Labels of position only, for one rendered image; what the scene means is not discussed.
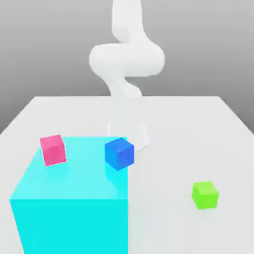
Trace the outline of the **small green cube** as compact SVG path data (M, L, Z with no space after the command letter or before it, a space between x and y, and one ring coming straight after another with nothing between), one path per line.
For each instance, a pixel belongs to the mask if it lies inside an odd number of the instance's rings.
M193 184L191 196L198 209L216 208L219 191L212 181L196 182Z

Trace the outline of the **small pink cube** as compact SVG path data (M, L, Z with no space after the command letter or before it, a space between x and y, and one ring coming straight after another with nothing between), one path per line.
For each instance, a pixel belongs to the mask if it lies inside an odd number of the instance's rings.
M46 166L66 162L65 145L61 135L40 138L40 145Z

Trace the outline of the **large cyan box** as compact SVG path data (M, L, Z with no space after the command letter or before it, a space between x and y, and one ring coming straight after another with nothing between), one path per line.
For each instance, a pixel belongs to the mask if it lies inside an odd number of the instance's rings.
M128 254L128 174L105 162L109 141L66 137L52 166L36 151L10 197L24 254Z

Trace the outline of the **small blue cube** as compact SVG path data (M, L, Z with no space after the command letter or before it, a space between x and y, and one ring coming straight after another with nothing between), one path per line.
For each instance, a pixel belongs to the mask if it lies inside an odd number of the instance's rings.
M121 170L134 163L134 145L124 138L105 144L105 161L115 170Z

